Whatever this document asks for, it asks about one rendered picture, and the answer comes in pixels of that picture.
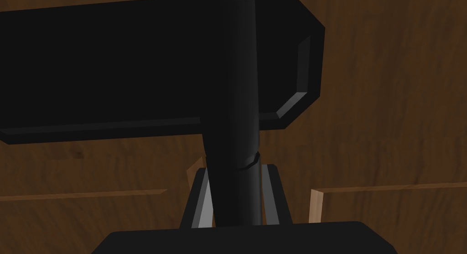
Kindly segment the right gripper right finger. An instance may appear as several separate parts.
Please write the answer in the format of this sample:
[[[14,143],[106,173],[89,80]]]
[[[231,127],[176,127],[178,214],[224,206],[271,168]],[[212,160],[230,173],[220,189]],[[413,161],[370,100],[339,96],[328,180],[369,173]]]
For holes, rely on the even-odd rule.
[[[261,175],[266,224],[293,224],[278,168],[264,164]]]

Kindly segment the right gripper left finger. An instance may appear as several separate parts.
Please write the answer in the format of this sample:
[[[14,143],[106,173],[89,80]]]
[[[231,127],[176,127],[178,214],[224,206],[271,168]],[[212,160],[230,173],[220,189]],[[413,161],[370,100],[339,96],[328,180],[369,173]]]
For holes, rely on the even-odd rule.
[[[213,227],[213,203],[208,172],[196,172],[179,229]]]

